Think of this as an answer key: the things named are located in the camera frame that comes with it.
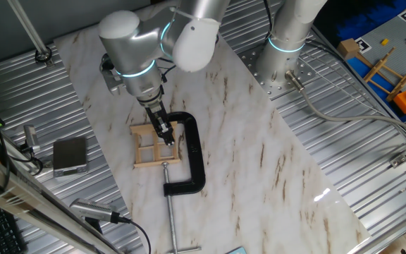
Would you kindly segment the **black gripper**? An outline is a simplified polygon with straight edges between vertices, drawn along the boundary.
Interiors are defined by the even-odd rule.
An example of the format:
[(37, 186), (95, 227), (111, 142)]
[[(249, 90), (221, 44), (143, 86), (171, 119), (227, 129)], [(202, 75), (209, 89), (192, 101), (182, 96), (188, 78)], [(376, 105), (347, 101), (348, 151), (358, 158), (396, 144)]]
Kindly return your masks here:
[(145, 109), (154, 130), (158, 131), (158, 136), (164, 140), (167, 146), (174, 145), (175, 138), (173, 137), (172, 126), (167, 122), (167, 113), (164, 106), (162, 104), (155, 104)]

